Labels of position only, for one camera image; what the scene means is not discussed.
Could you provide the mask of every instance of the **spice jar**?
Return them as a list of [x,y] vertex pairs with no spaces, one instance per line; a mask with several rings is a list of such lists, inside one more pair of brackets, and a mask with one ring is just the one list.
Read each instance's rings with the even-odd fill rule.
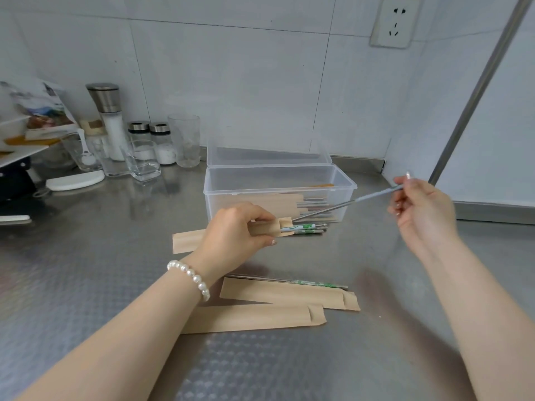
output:
[[132,121],[128,123],[128,136],[131,141],[149,140],[149,123],[147,121]]
[[151,139],[156,143],[156,158],[161,165],[171,165],[177,161],[177,151],[171,140],[171,130],[165,122],[150,124]]

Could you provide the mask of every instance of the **pearl bracelet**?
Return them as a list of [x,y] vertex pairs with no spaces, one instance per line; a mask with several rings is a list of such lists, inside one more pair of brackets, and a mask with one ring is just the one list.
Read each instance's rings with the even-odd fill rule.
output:
[[185,263],[179,262],[178,260],[171,260],[169,263],[167,263],[167,269],[169,270],[171,267],[176,267],[193,279],[193,283],[197,284],[197,287],[199,290],[201,290],[203,301],[206,302],[210,299],[210,290],[208,290],[206,283],[202,281],[202,277],[199,276],[194,269]]

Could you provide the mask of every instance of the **wall socket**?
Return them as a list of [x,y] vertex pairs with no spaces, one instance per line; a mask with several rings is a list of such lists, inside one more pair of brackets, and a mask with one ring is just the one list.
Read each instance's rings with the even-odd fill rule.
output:
[[408,47],[419,8],[420,0],[383,0],[375,20],[370,45]]

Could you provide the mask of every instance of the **plastic storage box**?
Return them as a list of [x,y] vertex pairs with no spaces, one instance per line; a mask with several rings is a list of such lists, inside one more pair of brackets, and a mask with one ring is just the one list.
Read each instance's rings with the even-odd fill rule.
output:
[[[350,200],[357,185],[332,164],[318,143],[313,141],[306,146],[310,146],[309,152],[279,152],[224,148],[216,139],[209,141],[204,179],[208,218],[238,202],[253,202],[276,217],[294,218],[316,211],[320,205]],[[320,215],[310,222],[341,221],[346,209]]]

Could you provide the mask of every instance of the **metal pole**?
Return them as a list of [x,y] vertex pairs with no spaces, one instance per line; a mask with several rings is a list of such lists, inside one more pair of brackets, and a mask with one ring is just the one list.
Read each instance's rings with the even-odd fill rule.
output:
[[485,93],[488,84],[491,82],[492,77],[496,72],[496,69],[498,69],[498,66],[504,58],[507,49],[511,45],[511,42],[515,37],[518,27],[522,23],[522,20],[524,19],[527,10],[530,8],[531,1],[533,0],[518,0],[515,8],[512,10],[511,16],[509,17],[509,21],[505,25],[504,31],[502,32],[498,43],[496,43],[494,51],[492,51],[491,57],[489,58],[485,69],[483,69],[483,72],[481,73],[481,76],[476,84],[476,88],[473,89],[472,95],[470,96],[470,99],[466,103],[465,109],[463,110],[461,116],[459,117],[459,120],[457,121],[457,125],[455,126],[453,132],[451,133],[451,136],[449,137],[449,141],[446,144],[446,147],[444,148],[442,154],[440,155],[437,165],[433,169],[433,173],[431,173],[431,177],[429,177],[429,182],[431,184],[437,184],[440,175],[446,168],[446,164],[448,163],[451,154],[453,153],[453,150],[457,146],[459,139],[461,139],[461,136],[465,131],[465,128],[468,125],[468,122],[470,121],[470,118],[472,118],[472,115],[477,108],[479,100],[481,100],[481,97]]

